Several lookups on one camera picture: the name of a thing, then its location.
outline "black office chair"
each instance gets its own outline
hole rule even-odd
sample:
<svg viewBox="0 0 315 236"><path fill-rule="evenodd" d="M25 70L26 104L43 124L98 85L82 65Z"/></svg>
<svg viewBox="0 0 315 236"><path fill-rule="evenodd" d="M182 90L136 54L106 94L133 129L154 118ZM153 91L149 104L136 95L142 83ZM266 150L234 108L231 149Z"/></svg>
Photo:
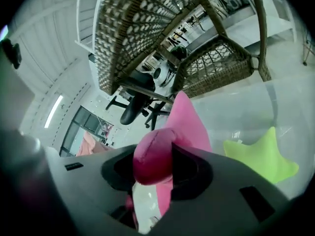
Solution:
<svg viewBox="0 0 315 236"><path fill-rule="evenodd" d="M155 91L155 83L153 81L153 77L151 74L141 73L137 70L134 70L131 73L129 79L132 81L134 85L138 85L148 90ZM166 115L166 116L169 115L169 112L161 111L162 107L165 105L165 102L156 104L155 107L152 108L150 104L154 100L150 98L149 96L136 92L131 89L127 89L126 92L132 96L132 98L129 101L129 105L116 101L117 97L115 96L106 107L106 110L108 110L112 105L125 108L125 111L122 117L120 118L120 123L122 125L131 124L140 113L142 113L144 117L147 117L149 115L149 112L146 111L145 108L152 111L148 120L145 122L146 128L149 128L150 126L148 122L152 120L151 130L154 130L155 128L155 123L156 123L158 115Z"/></svg>

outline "black slot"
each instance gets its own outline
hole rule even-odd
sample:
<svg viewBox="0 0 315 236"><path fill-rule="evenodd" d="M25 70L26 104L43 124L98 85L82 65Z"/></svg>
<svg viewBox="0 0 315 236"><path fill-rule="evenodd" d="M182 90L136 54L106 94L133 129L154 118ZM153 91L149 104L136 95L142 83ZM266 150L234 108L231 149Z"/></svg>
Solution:
<svg viewBox="0 0 315 236"><path fill-rule="evenodd" d="M83 167L83 164L81 164L81 163L71 163L71 164L65 165L65 169L67 171L72 171L72 170L75 170L75 169L78 169L81 167Z"/></svg>
<svg viewBox="0 0 315 236"><path fill-rule="evenodd" d="M275 210L254 186L244 187L240 189L240 192L259 222L264 221L274 214Z"/></svg>

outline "pink plush toy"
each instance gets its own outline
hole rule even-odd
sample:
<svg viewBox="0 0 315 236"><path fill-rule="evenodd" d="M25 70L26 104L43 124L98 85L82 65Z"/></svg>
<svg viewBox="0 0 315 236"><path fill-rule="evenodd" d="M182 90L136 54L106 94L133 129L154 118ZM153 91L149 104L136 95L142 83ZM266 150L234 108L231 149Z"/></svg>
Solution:
<svg viewBox="0 0 315 236"><path fill-rule="evenodd" d="M133 175L145 185L157 185L158 208L168 210L172 182L172 143L211 152L207 130L184 92L175 98L171 113L162 129L143 137L133 156Z"/></svg>

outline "white ceiling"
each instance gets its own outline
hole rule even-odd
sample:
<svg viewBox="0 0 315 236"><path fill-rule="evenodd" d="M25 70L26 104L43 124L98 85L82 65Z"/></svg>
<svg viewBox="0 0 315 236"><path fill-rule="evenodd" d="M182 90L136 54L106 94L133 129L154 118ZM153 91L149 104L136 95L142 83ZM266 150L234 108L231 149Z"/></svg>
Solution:
<svg viewBox="0 0 315 236"><path fill-rule="evenodd" d="M59 149L66 130L93 80L88 52L79 47L77 0L26 0L9 25L9 38L19 43L20 77L35 93L21 130ZM64 98L50 126L43 126L59 95Z"/></svg>

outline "pink fabric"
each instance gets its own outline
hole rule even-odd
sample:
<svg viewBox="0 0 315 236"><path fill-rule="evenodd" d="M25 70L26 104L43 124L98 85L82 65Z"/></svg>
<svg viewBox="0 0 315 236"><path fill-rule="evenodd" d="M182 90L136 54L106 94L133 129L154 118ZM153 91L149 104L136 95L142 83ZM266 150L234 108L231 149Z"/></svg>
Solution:
<svg viewBox="0 0 315 236"><path fill-rule="evenodd" d="M157 184L161 215L168 210L173 189L172 143L212 151L207 130L182 91L175 98L165 126L145 135L133 156L135 179L141 184Z"/></svg>
<svg viewBox="0 0 315 236"><path fill-rule="evenodd" d="M89 132L85 131L83 135L82 144L76 156L91 155L94 153L105 152L111 149L112 149L111 147L105 146L104 144L97 142Z"/></svg>

